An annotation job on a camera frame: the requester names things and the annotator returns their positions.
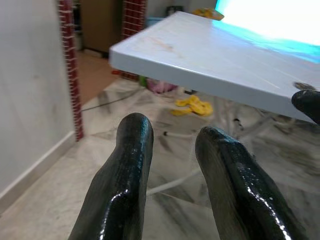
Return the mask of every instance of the black rubber glove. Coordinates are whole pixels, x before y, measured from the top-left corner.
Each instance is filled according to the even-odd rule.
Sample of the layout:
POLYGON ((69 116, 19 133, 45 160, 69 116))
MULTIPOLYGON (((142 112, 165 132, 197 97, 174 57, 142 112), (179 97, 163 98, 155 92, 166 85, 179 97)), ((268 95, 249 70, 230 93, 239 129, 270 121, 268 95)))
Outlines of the black rubber glove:
POLYGON ((296 109, 320 125, 320 92, 302 90, 295 93, 291 99, 296 109))

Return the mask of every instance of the cable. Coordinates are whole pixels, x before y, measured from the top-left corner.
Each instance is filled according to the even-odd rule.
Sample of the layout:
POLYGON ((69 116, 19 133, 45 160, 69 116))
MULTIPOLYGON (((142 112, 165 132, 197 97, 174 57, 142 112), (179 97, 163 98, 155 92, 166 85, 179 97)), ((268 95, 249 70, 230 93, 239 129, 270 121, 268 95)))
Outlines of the cable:
POLYGON ((140 88, 138 90, 135 90, 133 93, 131 93, 130 95, 128 96, 125 96, 123 98, 120 98, 120 99, 117 99, 117 100, 114 100, 114 101, 110 101, 110 102, 106 102, 104 104, 101 104, 101 105, 98 105, 98 106, 93 106, 93 107, 89 107, 89 108, 86 108, 86 109, 83 109, 81 112, 84 112, 84 111, 88 111, 88 110, 92 110, 92 109, 96 109, 96 108, 100 108, 100 107, 103 107, 103 106, 106 106, 106 105, 110 105, 110 104, 114 104, 116 102, 120 102, 122 100, 125 100, 127 98, 130 98, 132 97, 133 95, 137 94, 138 92, 140 92, 141 90, 145 89, 144 87, 143 88, 140 88))

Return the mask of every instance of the doorframe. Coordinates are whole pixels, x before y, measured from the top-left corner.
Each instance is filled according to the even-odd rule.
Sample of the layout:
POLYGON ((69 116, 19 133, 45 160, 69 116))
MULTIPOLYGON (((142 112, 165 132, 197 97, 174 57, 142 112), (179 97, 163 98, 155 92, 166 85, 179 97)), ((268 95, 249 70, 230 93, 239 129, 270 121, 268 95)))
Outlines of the doorframe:
MULTIPOLYGON (((123 0, 121 39, 124 40, 140 32, 145 27, 147 0, 123 0)), ((65 69, 72 108, 73 125, 76 140, 84 137, 82 106, 79 91, 79 73, 76 57, 73 5, 72 0, 57 0, 57 11, 60 22, 60 36, 63 46, 65 69)), ((121 77, 138 80, 136 74, 121 72, 121 77)))

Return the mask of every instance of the white table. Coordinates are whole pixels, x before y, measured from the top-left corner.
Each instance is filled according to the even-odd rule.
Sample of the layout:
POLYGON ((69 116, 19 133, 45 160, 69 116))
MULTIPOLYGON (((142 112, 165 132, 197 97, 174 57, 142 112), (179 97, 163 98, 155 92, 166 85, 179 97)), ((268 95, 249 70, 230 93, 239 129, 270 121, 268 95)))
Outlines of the white table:
POLYGON ((257 47, 217 25, 178 12, 114 45, 119 70, 163 80, 287 117, 312 122, 291 104, 294 82, 320 90, 319 64, 257 47))

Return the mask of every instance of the yellow object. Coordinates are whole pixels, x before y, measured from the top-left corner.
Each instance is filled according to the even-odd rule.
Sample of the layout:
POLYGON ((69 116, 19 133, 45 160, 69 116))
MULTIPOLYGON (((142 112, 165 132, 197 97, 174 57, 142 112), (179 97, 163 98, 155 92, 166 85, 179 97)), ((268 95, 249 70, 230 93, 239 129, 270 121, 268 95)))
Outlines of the yellow object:
POLYGON ((175 105, 178 107, 185 107, 189 105, 189 107, 181 110, 180 109, 171 110, 170 112, 174 116, 182 116, 190 113, 195 113, 197 115, 206 117, 211 115, 214 112, 209 102, 200 101, 200 99, 195 95, 191 95, 187 99, 176 100, 175 105))
POLYGON ((171 111, 171 114, 174 115, 174 116, 183 116, 183 115, 187 115, 187 114, 190 114, 192 113, 192 110, 190 107, 186 108, 186 109, 172 109, 171 111))
POLYGON ((220 12, 218 12, 217 10, 215 10, 214 8, 199 8, 197 10, 194 10, 192 12, 192 14, 194 15, 198 15, 201 17, 205 17, 207 19, 214 19, 217 21, 222 20, 225 16, 222 15, 220 12))

